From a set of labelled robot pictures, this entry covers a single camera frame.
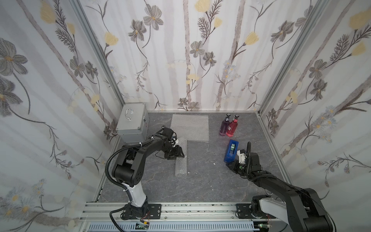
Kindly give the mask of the dark purple bottle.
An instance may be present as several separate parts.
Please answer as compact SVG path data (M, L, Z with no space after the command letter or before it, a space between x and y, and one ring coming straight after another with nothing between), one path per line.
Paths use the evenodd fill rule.
M226 133L228 131L229 124L230 124L230 117L231 117L231 114L227 113L225 119L222 121L220 130L219 130L219 135L220 136L225 136L226 135Z

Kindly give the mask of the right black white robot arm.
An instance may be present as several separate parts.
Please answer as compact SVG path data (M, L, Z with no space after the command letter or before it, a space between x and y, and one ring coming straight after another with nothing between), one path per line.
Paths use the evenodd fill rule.
M243 179L271 192L254 196L249 204L237 204L237 216L245 218L277 218L294 232L335 232L336 224L324 208L317 192L287 183L263 170L257 153L251 152L251 143L239 150L238 142L230 140L224 162Z

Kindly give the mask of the single bubble wrap sheet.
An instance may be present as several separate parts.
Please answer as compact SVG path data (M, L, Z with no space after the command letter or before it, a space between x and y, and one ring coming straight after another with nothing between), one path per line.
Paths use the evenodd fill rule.
M176 177L185 177L187 175L187 139L179 138L178 145L182 148L184 157L177 157L175 162L175 176Z

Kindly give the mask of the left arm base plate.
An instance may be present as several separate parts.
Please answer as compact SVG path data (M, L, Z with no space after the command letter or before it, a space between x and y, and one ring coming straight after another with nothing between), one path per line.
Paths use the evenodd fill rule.
M160 219L161 217L161 204L147 204L142 207L135 207L127 204L122 211L120 217L122 220L129 219Z

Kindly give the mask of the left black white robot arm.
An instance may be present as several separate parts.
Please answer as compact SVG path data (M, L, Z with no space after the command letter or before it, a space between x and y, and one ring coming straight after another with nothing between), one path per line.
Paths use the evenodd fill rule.
M141 184L146 160L150 155L161 151L165 160L184 158L182 147L178 143L176 132L163 126L146 140L134 145L123 145L110 156L105 165L105 175L111 183L121 187L129 199L129 203L118 210L123 220L148 217L148 197Z

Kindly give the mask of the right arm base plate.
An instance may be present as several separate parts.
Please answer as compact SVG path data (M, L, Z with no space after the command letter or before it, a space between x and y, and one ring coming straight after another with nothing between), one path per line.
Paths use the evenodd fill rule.
M236 204L235 215L238 219L275 219L269 214L255 212L250 203Z

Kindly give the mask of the blue tape dispenser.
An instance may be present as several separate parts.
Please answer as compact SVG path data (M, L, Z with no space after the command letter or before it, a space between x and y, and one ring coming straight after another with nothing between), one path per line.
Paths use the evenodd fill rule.
M235 160L237 150L238 150L238 145L239 145L239 142L237 142L235 140L230 140L229 141L229 144L228 144L227 150L226 150L226 154L224 156L224 162L225 163L230 163L230 162L233 162Z

